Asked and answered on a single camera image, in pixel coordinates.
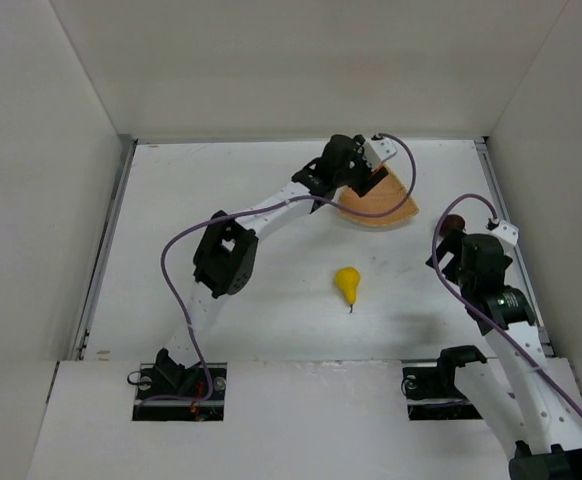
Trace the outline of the fake yellow pear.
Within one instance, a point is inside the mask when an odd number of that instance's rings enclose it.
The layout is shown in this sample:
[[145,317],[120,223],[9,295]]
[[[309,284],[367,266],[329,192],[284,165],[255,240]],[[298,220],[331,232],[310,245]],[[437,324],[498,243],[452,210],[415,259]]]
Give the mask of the fake yellow pear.
[[349,312],[353,313],[357,301],[358,287],[361,281],[360,272],[354,267],[344,267],[339,269],[334,275],[334,283],[342,294]]

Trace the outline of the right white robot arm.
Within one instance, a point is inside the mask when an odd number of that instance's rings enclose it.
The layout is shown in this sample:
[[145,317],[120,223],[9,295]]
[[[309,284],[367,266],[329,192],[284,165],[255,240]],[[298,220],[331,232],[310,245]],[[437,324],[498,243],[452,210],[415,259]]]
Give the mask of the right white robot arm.
[[442,382],[476,408],[499,441],[512,479],[582,479],[582,409],[550,376],[536,316],[505,281],[513,228],[489,234],[453,229],[435,236],[427,266],[458,295],[495,353],[503,387],[475,346],[443,350]]

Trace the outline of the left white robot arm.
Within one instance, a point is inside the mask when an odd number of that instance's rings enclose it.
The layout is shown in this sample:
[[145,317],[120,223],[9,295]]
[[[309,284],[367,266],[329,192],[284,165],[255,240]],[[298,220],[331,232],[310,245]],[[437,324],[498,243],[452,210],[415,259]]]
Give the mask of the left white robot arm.
[[319,156],[260,204],[242,212],[219,210],[172,238],[165,252],[189,234],[202,234],[193,255],[191,296],[175,297],[184,321],[156,354],[147,377],[161,383],[169,397],[185,397],[197,383],[201,397],[210,397],[213,378],[204,359],[204,338],[225,302],[251,279],[260,244],[291,222],[333,205],[335,193],[344,187],[359,197],[368,195],[387,177],[385,164],[396,155],[397,143],[387,134],[336,134]]

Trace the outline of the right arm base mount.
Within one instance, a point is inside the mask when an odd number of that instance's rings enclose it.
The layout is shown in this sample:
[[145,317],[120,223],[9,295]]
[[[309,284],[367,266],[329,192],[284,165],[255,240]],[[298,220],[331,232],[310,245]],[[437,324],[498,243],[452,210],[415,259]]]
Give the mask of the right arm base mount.
[[411,421],[481,420],[469,400],[454,386],[445,384],[440,369],[428,364],[403,368],[401,392]]

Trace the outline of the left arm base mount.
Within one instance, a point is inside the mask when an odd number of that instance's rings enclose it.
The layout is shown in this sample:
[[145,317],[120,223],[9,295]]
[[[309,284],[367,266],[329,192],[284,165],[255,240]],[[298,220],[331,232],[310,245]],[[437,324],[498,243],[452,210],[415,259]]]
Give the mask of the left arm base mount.
[[209,365],[211,383],[195,366],[182,387],[173,387],[153,365],[127,375],[135,388],[132,420],[135,422],[219,422],[224,419],[227,363]]

